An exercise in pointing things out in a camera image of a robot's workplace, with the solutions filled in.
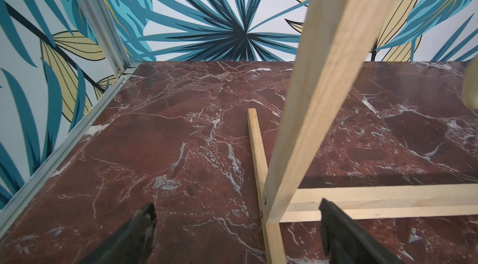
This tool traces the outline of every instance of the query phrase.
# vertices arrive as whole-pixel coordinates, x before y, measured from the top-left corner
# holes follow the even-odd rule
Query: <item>tropical leaf wallpaper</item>
[[[0,209],[116,81],[76,0],[0,0]]]
[[[292,61],[308,0],[105,3],[132,61]],[[367,60],[470,59],[478,51],[476,11],[477,0],[396,0]]]

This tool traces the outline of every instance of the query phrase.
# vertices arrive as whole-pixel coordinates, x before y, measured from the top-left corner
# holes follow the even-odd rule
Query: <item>wooden slat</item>
[[[256,109],[248,110],[248,124],[250,146],[252,148],[252,160],[254,162],[254,173],[256,176],[257,196],[259,199],[259,209],[262,210],[262,191],[267,176],[267,161],[260,135],[259,121],[257,119]],[[278,223],[262,222],[262,234],[264,236],[264,245],[266,249],[267,263],[286,264],[284,245],[282,243],[281,229]]]
[[[475,57],[468,65],[461,97],[466,107],[478,110],[478,57]]]
[[[394,0],[310,0],[264,187],[280,222]]]
[[[352,219],[478,214],[478,184],[297,189],[281,222],[320,220],[322,198]]]

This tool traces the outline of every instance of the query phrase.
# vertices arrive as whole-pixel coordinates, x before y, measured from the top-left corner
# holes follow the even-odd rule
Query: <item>wooden crossbar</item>
[[[249,125],[250,146],[252,148],[252,161],[256,176],[257,196],[262,197],[262,190],[267,176],[267,161],[260,135],[259,121],[256,109],[248,110],[247,121]],[[262,202],[259,198],[259,210],[262,214]],[[266,223],[262,218],[262,235],[266,249],[267,263],[286,264],[284,244],[282,243],[281,229],[278,223]]]
[[[322,198],[352,219],[478,213],[478,184],[297,189],[281,222],[320,220]]]

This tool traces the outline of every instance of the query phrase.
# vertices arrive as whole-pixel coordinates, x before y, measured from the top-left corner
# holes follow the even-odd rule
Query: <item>red marble floor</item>
[[[248,139],[267,157],[292,63],[141,64],[0,243],[7,263],[74,263],[147,202],[149,263],[265,262]],[[366,63],[302,187],[478,182],[463,63]],[[478,215],[358,221],[406,263],[478,263]],[[319,222],[281,224],[288,261],[326,263]]]

